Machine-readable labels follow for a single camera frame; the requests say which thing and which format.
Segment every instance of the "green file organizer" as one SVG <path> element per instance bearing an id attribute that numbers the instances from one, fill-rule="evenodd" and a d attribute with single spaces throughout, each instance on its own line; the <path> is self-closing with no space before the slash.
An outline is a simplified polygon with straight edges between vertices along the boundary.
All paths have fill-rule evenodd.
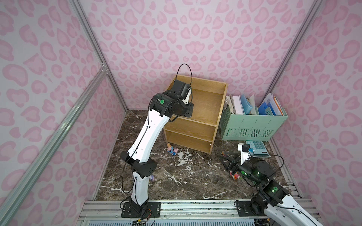
<path id="1" fill-rule="evenodd" d="M 284 109 L 282 110 L 285 116 L 233 115 L 227 106 L 220 119 L 222 139 L 269 141 L 288 118 Z"/>

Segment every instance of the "blue folder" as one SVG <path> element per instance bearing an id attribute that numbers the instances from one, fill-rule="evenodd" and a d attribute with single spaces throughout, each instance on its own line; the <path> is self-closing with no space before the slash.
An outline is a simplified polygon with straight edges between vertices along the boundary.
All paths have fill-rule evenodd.
<path id="1" fill-rule="evenodd" d="M 263 102 L 258 108 L 259 115 L 266 115 L 265 109 L 267 109 L 267 107 L 266 103 Z"/>
<path id="2" fill-rule="evenodd" d="M 272 105 L 270 104 L 270 102 L 267 104 L 267 106 L 270 107 L 270 110 L 273 113 L 273 115 L 276 115 Z"/>
<path id="3" fill-rule="evenodd" d="M 243 106 L 244 109 L 244 114 L 248 115 L 253 107 L 251 106 L 249 101 L 247 101 L 244 94 L 240 97 L 240 100 L 241 100 L 241 105 Z"/>

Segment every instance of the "wooden shelf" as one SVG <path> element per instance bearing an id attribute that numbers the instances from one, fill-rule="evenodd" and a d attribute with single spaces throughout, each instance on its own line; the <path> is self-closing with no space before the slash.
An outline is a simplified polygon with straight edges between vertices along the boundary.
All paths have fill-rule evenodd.
<path id="1" fill-rule="evenodd" d="M 194 111 L 190 119 L 216 125 L 218 123 L 220 105 L 223 95 L 192 89 Z"/>
<path id="2" fill-rule="evenodd" d="M 212 142 L 215 127 L 194 121 L 176 119 L 172 123 L 167 123 L 165 130 Z"/>
<path id="3" fill-rule="evenodd" d="M 177 80 L 190 84 L 191 77 L 178 75 Z M 227 83 L 192 78 L 192 117 L 178 117 L 164 127 L 168 142 L 211 154 L 225 101 Z"/>
<path id="4" fill-rule="evenodd" d="M 211 143 L 197 138 L 185 136 L 179 133 L 165 131 L 167 142 L 192 148 L 201 152 L 210 153 Z"/>

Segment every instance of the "calculator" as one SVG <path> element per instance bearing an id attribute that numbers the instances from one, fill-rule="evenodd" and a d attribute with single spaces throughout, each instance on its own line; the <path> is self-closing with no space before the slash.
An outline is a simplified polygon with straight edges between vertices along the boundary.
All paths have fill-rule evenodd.
<path id="1" fill-rule="evenodd" d="M 270 155 L 265 148 L 265 145 L 262 141 L 246 141 L 246 144 L 250 145 L 250 148 L 254 149 L 252 154 L 255 158 L 269 158 Z"/>

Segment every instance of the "black mounting plate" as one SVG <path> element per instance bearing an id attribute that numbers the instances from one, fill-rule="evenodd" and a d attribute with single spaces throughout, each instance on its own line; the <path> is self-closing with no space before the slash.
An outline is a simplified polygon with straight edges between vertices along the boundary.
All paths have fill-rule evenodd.
<path id="1" fill-rule="evenodd" d="M 148 202 L 147 209 L 151 210 L 151 213 L 153 214 L 153 215 L 151 215 L 151 217 L 153 217 L 153 216 L 160 217 L 160 211 L 161 211 L 160 202 Z M 138 213 L 137 211 L 135 211 L 134 209 L 131 208 L 131 204 L 129 202 L 126 202 L 123 205 L 121 217 L 122 218 L 141 218 L 141 217 L 147 217 L 148 215 L 149 215 L 149 213 L 146 212 L 146 214 L 144 214 L 144 216 L 141 216 L 140 213 Z"/>
<path id="2" fill-rule="evenodd" d="M 260 216 L 266 216 L 265 214 L 262 215 L 256 215 L 251 210 L 250 207 L 251 201 L 238 201 L 237 206 L 237 213 L 239 214 L 239 217 L 260 217 Z"/>

